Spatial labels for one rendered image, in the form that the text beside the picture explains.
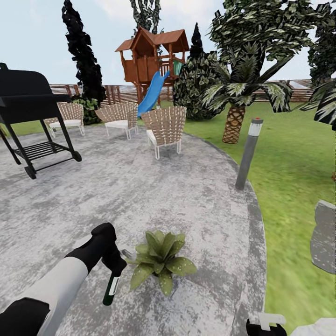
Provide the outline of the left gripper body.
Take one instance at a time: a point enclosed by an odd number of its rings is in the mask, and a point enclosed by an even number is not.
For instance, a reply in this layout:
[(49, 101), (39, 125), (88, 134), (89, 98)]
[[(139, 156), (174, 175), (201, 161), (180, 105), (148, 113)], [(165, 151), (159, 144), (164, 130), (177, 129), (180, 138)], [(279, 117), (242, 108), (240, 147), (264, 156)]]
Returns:
[(114, 272), (116, 276), (119, 276), (121, 271), (127, 266), (124, 258), (120, 256), (118, 249), (115, 250), (111, 256), (102, 257), (101, 261)]

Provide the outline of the insectifuge atomizer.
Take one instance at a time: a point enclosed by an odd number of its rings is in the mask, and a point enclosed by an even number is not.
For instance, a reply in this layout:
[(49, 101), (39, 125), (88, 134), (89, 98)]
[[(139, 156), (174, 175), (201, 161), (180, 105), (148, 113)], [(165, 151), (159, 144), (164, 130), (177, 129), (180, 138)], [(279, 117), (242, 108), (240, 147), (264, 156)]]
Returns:
[(112, 272), (106, 293), (103, 298), (103, 305), (109, 306), (112, 304), (119, 280), (120, 276), (116, 276), (115, 273)]

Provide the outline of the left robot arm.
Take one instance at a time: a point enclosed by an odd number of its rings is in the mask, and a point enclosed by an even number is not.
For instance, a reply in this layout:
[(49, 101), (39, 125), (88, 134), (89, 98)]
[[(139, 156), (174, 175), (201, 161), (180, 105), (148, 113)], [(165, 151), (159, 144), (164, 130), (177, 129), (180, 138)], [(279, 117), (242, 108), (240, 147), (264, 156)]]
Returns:
[[(0, 314), (0, 336), (37, 336), (39, 330), (38, 336), (54, 336), (99, 259), (116, 276), (127, 266), (123, 256), (136, 261), (137, 252), (134, 249), (127, 244), (117, 247), (115, 241), (114, 229), (107, 223), (98, 225), (91, 235), (77, 241), (73, 251), (54, 269), (14, 299), (7, 310), (4, 309), (6, 311)], [(38, 301), (21, 300), (25, 297)]]

